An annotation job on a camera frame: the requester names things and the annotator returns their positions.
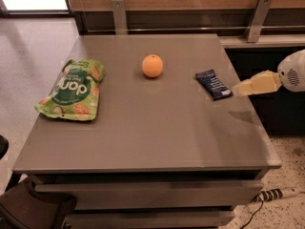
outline green bag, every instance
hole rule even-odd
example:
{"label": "green bag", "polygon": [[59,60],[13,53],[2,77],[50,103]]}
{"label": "green bag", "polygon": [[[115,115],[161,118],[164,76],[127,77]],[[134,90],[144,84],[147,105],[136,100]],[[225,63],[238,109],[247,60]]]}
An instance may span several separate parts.
{"label": "green bag", "polygon": [[62,72],[51,95],[39,101],[35,110],[52,118],[95,119],[104,66],[94,59],[70,60]]}

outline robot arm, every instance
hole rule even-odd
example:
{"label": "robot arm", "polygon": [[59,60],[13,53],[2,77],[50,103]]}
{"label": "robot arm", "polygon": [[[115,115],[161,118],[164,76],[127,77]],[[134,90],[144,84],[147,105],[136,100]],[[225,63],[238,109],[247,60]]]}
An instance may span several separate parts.
{"label": "robot arm", "polygon": [[233,87],[236,95],[276,92],[281,86],[292,92],[305,91],[305,50],[287,56],[277,67],[277,73],[265,71],[241,81]]}

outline dark blue package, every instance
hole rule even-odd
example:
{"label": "dark blue package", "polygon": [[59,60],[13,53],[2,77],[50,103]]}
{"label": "dark blue package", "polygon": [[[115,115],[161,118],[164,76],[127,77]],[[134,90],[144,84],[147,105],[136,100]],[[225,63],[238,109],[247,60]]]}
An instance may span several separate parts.
{"label": "dark blue package", "polygon": [[197,73],[195,78],[208,91],[213,100],[233,96],[232,91],[217,78],[214,70]]}

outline black cable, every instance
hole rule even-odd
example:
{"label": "black cable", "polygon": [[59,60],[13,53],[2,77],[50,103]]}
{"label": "black cable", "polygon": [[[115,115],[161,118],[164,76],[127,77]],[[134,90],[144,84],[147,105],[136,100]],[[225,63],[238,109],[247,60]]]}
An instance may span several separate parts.
{"label": "black cable", "polygon": [[252,221],[254,215],[255,215],[258,211],[260,211],[260,209],[263,207],[263,205],[264,205],[264,200],[261,200],[261,204],[260,204],[260,207],[258,208],[258,210],[256,210],[256,211],[252,214],[252,216],[251,216],[251,218],[249,219],[249,221],[248,221],[246,224],[244,224],[242,227],[240,227],[240,229],[245,228],[247,225],[249,225],[249,224],[251,223],[251,221]]}

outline speckled floor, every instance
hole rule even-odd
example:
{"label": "speckled floor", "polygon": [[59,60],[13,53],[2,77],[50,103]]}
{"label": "speckled floor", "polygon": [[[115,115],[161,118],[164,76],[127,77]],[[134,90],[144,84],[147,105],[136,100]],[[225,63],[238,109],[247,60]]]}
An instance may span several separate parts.
{"label": "speckled floor", "polygon": [[[37,118],[33,103],[49,93],[77,37],[72,18],[0,19],[0,135],[10,142],[0,161],[0,194]],[[305,190],[305,136],[270,138],[283,166],[263,178],[264,189],[295,186]],[[236,207],[236,218],[221,229],[240,228],[258,207]],[[303,229],[304,210],[305,194],[265,202],[247,228]]]}

